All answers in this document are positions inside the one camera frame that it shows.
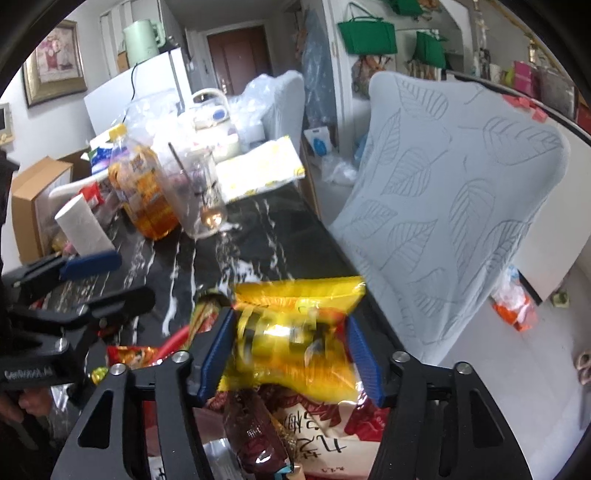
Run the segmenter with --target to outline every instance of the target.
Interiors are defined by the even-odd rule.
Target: cooking oil bottle
[[[109,131],[113,143],[109,180],[135,227],[147,238],[160,240],[178,225],[178,219],[160,189],[158,157],[127,135],[119,124]]]

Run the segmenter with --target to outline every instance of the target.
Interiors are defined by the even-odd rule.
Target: refrigerator
[[[178,93],[180,112],[193,103],[180,48],[140,63],[135,69],[117,75],[85,96],[84,103],[95,135],[100,135],[117,121],[123,120],[132,97],[137,100],[169,89],[174,89]]]

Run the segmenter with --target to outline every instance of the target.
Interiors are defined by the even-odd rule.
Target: electric kettle
[[[166,42],[164,26],[152,20],[138,20],[123,30],[127,60],[131,68],[156,57],[158,48]]]

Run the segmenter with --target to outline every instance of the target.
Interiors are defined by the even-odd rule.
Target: blue clamp handle
[[[93,275],[113,272],[121,267],[122,258],[116,250],[108,250],[69,260],[60,270],[62,280],[80,280]]]

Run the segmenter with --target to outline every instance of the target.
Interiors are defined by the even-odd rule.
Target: paper towel roll
[[[56,222],[79,255],[92,255],[115,247],[92,214],[84,195],[78,195],[56,214]]]

